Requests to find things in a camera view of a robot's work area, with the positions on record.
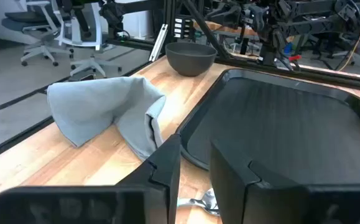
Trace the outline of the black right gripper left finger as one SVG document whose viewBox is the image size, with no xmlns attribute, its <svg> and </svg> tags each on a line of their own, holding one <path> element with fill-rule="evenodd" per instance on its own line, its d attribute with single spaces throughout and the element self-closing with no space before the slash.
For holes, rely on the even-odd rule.
<svg viewBox="0 0 360 224">
<path fill-rule="evenodd" d="M 129 191 L 119 199 L 118 224 L 175 224 L 179 180 L 180 135 L 173 134 L 116 184 Z"/>
</svg>

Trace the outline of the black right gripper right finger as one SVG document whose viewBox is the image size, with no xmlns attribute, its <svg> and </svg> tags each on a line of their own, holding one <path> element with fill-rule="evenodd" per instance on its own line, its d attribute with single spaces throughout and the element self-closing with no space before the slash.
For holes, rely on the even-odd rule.
<svg viewBox="0 0 360 224">
<path fill-rule="evenodd" d="M 233 148 L 211 142 L 210 179 L 224 224 L 305 224 L 308 190 Z"/>
</svg>

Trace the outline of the spoon with green handle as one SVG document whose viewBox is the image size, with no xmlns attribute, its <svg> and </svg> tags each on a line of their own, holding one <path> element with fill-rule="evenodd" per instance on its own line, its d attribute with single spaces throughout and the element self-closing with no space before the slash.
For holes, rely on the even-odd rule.
<svg viewBox="0 0 360 224">
<path fill-rule="evenodd" d="M 177 207 L 197 206 L 205 210 L 205 212 L 216 217 L 220 216 L 218 203 L 213 188 L 207 190 L 201 199 L 195 198 L 178 198 Z"/>
</svg>

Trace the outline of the grey cloth napkin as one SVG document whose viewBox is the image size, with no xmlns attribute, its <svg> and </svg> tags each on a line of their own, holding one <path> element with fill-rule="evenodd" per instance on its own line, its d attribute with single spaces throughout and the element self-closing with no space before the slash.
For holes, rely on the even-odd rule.
<svg viewBox="0 0 360 224">
<path fill-rule="evenodd" d="M 54 83 L 47 88 L 61 133 L 81 147 L 111 125 L 141 160 L 163 144 L 158 117 L 166 97 L 144 77 Z"/>
</svg>

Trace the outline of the black bowl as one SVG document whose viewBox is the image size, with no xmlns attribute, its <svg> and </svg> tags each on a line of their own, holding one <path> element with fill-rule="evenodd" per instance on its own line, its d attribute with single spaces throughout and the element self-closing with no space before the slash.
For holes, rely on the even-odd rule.
<svg viewBox="0 0 360 224">
<path fill-rule="evenodd" d="M 172 42 L 165 46 L 169 65 L 184 77 L 197 77 L 210 69 L 217 50 L 193 42 Z"/>
</svg>

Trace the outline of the black plastic tray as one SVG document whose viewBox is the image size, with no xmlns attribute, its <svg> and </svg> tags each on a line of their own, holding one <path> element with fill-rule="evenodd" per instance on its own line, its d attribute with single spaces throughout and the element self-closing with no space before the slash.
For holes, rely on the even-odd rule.
<svg viewBox="0 0 360 224">
<path fill-rule="evenodd" d="M 360 97 L 344 90 L 228 69 L 177 131 L 201 169 L 215 140 L 299 184 L 360 184 Z"/>
</svg>

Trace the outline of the white grey office chair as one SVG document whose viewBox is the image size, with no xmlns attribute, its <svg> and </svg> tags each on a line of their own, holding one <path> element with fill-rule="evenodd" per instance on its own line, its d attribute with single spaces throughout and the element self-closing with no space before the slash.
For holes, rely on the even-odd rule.
<svg viewBox="0 0 360 224">
<path fill-rule="evenodd" d="M 71 0 L 51 0 L 51 5 L 53 13 L 60 23 L 60 31 L 57 37 L 59 45 L 66 44 L 72 47 L 94 48 L 97 53 L 102 53 L 113 48 L 111 44 L 108 44 L 106 48 L 103 47 L 101 18 L 99 15 L 99 6 L 96 3 L 91 4 L 96 31 L 95 40 L 91 42 L 81 39 L 81 36 L 91 34 L 90 28 L 82 13 L 83 6 L 77 6 Z M 70 76 L 91 69 L 94 72 L 98 71 L 103 78 L 106 78 L 106 73 L 103 70 L 104 66 L 116 67 L 118 72 L 122 71 L 122 66 L 112 61 L 96 58 L 94 54 L 91 54 L 89 58 L 84 60 L 72 61 L 70 62 L 70 66 Z"/>
<path fill-rule="evenodd" d="M 7 12 L 1 21 L 5 28 L 37 39 L 36 43 L 25 46 L 21 65 L 28 66 L 28 59 L 38 55 L 51 60 L 55 67 L 58 66 L 58 62 L 53 56 L 54 53 L 66 54 L 73 58 L 72 49 L 52 46 L 62 27 L 62 23 L 53 13 L 52 0 L 25 0 L 25 5 L 26 11 Z"/>
</svg>

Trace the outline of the silver aluminium bracket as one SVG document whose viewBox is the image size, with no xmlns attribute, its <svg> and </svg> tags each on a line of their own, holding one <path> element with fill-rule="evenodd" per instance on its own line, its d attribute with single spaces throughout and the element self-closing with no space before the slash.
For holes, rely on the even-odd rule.
<svg viewBox="0 0 360 224">
<path fill-rule="evenodd" d="M 157 36 L 157 39 L 155 41 L 154 47 L 150 53 L 149 56 L 149 61 L 150 62 L 154 62 L 158 59 L 160 52 L 162 50 L 162 47 L 164 45 L 165 42 L 165 38 L 167 36 L 167 32 L 168 32 L 168 24 L 162 24 L 162 27 L 160 29 L 160 32 Z"/>
</svg>

